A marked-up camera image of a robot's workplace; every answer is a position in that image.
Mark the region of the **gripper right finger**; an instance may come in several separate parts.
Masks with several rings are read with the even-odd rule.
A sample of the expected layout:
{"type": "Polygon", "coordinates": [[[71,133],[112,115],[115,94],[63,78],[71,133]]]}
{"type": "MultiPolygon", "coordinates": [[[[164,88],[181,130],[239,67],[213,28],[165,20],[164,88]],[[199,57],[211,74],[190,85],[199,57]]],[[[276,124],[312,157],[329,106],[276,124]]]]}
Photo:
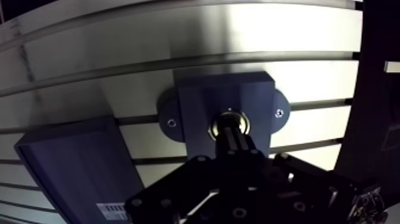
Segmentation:
{"type": "Polygon", "coordinates": [[[252,138],[232,128],[233,178],[254,190],[256,206],[270,220],[286,223],[385,223],[386,206],[374,181],[353,182],[292,155],[273,159],[252,138]]]}

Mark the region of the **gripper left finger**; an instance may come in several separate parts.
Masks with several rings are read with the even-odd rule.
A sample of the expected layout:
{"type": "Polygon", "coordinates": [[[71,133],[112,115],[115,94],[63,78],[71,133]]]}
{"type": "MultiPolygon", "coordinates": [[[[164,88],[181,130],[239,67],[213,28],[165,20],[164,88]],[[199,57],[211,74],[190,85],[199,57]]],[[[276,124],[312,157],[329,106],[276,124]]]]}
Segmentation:
{"type": "Polygon", "coordinates": [[[240,149],[242,136],[235,123],[218,124],[216,152],[211,159],[196,156],[167,176],[130,197],[124,204],[132,223],[179,223],[180,218],[208,196],[217,172],[216,163],[224,155],[240,149]]]}

